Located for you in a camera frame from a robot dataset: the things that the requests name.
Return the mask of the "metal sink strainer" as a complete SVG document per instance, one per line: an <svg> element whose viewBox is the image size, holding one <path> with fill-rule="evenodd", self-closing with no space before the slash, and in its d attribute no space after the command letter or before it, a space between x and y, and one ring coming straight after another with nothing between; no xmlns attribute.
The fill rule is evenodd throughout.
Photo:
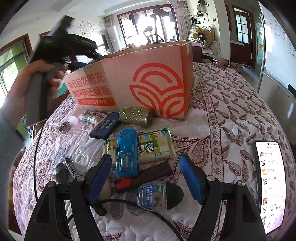
<svg viewBox="0 0 296 241"><path fill-rule="evenodd" d="M67 133L70 130L70 128L71 128L71 124L68 121L66 121L60 125L59 132Z"/></svg>

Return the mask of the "green cracker snack packet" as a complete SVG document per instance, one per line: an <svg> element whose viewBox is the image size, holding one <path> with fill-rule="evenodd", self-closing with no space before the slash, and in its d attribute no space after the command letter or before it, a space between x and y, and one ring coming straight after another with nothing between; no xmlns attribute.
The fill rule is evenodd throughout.
<svg viewBox="0 0 296 241"><path fill-rule="evenodd" d="M145 164L166 159L175 159L176 152L173 147L171 133L168 127L158 131L148 133L137 133L138 164ZM112 163L116 164L117 158L117 138L106 140L103 146L103 154L108 154L112 158Z"/></svg>

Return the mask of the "white plastic cup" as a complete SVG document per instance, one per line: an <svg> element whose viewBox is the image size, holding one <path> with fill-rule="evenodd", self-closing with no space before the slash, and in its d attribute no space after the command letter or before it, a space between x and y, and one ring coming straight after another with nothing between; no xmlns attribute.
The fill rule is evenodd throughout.
<svg viewBox="0 0 296 241"><path fill-rule="evenodd" d="M72 126L74 126L78 124L79 119L76 116L72 115L68 118L68 121Z"/></svg>

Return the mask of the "black remote control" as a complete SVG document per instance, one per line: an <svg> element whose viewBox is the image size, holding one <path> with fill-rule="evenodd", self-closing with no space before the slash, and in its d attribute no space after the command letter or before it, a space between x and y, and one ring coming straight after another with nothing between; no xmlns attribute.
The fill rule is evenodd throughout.
<svg viewBox="0 0 296 241"><path fill-rule="evenodd" d="M107 140L119 126L119 112L108 114L94 129L89 133L91 138Z"/></svg>

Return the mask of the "blue toy car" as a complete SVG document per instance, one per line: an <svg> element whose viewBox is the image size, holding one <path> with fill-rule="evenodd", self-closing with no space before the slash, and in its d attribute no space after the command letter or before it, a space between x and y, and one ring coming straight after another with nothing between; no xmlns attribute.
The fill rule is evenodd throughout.
<svg viewBox="0 0 296 241"><path fill-rule="evenodd" d="M138 136L131 128L122 130L117 138L117 158L115 171L119 177L138 175Z"/></svg>

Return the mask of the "white screen smartphone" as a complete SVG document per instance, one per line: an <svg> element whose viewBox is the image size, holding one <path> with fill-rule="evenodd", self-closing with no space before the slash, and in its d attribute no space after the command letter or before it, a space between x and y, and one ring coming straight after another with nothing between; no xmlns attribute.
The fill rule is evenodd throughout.
<svg viewBox="0 0 296 241"><path fill-rule="evenodd" d="M285 166L280 145L275 141L253 143L257 169L257 205L266 234L283 222L286 201Z"/></svg>

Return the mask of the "black marker pen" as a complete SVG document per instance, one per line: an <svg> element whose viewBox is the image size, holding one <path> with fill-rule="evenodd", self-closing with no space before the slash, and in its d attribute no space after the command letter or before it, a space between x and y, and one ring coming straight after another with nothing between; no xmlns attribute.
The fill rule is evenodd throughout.
<svg viewBox="0 0 296 241"><path fill-rule="evenodd" d="M68 172L70 173L71 177L73 179L76 179L79 176L79 174L76 171L75 167L73 166L71 160L69 158L66 158L64 163L65 163L65 166L68 169Z"/></svg>

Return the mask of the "black round cap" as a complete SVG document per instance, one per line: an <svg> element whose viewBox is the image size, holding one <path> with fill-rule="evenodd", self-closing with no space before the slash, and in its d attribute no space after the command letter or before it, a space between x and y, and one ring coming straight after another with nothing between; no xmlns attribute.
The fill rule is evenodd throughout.
<svg viewBox="0 0 296 241"><path fill-rule="evenodd" d="M179 205L184 198L182 188L174 183L166 182L166 209L170 210Z"/></svg>

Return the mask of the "yellow standing fan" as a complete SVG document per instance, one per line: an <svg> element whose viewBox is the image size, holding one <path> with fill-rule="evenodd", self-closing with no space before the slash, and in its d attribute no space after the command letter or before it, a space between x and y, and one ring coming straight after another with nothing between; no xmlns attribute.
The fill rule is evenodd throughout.
<svg viewBox="0 0 296 241"><path fill-rule="evenodd" d="M192 43L199 43L204 49L210 49L214 42L211 30L204 26L195 26L191 29L189 40Z"/></svg>

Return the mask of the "dark grey stone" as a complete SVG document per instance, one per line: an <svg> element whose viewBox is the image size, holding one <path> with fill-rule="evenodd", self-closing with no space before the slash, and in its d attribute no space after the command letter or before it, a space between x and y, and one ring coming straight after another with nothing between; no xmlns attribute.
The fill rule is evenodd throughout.
<svg viewBox="0 0 296 241"><path fill-rule="evenodd" d="M53 169L54 177L59 184L67 183L69 172L63 163L58 163Z"/></svg>

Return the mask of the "olive green cylinder can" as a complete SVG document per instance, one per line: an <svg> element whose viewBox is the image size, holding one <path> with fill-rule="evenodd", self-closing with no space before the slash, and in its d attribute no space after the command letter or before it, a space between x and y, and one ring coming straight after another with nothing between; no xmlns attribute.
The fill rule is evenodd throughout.
<svg viewBox="0 0 296 241"><path fill-rule="evenodd" d="M148 128L154 119L154 110L149 108L122 108L118 113L121 122Z"/></svg>

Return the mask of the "brown red lighter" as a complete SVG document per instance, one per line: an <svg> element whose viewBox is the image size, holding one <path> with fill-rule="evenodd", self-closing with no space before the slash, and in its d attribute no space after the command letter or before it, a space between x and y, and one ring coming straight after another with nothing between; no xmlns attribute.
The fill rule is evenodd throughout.
<svg viewBox="0 0 296 241"><path fill-rule="evenodd" d="M163 177L171 176L173 170L168 161L164 161L156 166L149 167L138 173L134 177L120 177L114 182L117 193L137 189L145 183L158 180Z"/></svg>

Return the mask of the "printed cardboard box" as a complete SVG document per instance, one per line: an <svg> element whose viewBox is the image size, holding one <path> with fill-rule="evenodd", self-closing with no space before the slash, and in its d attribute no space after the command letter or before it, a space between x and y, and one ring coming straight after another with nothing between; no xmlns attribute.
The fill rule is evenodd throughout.
<svg viewBox="0 0 296 241"><path fill-rule="evenodd" d="M71 72L64 82L81 109L149 108L157 116L185 119L194 82L192 44L129 47Z"/></svg>

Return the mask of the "green white tube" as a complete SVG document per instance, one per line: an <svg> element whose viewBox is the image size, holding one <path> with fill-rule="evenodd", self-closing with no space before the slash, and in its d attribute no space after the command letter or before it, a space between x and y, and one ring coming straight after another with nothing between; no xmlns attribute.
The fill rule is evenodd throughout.
<svg viewBox="0 0 296 241"><path fill-rule="evenodd" d="M86 114L86 113L79 114L79 119L92 124L99 124L99 122L101 121L100 116Z"/></svg>

